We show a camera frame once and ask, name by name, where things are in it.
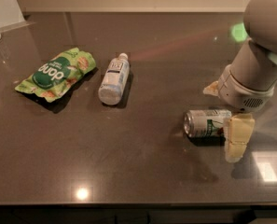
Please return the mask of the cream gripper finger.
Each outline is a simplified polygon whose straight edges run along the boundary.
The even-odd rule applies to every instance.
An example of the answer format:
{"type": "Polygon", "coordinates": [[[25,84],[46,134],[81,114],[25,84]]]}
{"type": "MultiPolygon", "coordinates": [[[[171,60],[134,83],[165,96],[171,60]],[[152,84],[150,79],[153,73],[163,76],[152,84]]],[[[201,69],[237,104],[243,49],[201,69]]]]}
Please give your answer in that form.
{"type": "Polygon", "coordinates": [[[251,113],[240,113],[224,120],[225,159],[229,163],[238,162],[249,143],[255,127],[251,113]]]}
{"type": "Polygon", "coordinates": [[[217,97],[218,96],[218,82],[214,81],[209,86],[203,89],[203,93],[205,95],[212,95],[217,97]]]}

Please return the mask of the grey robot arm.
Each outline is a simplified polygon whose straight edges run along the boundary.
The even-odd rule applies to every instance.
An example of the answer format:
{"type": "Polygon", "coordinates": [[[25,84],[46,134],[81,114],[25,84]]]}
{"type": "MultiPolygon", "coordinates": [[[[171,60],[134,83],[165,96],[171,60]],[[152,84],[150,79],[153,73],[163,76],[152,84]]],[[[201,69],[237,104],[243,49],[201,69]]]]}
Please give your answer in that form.
{"type": "Polygon", "coordinates": [[[277,82],[277,0],[250,0],[243,25],[248,39],[220,78],[203,92],[233,107],[225,120],[225,158],[239,161],[252,136],[253,114],[274,94],[277,82]]]}

